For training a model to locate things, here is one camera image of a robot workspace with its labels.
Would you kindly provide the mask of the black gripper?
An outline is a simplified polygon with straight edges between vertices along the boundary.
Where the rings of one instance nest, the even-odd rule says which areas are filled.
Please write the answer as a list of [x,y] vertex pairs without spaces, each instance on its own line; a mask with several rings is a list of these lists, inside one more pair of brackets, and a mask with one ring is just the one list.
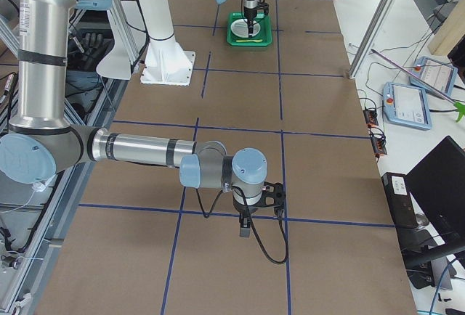
[[254,36],[254,21],[256,17],[256,8],[244,7],[243,15],[248,25],[248,37],[252,38]]
[[239,212],[239,237],[249,238],[251,234],[251,214],[258,211],[259,206],[255,205],[245,205],[243,203],[243,198],[233,195],[233,206]]

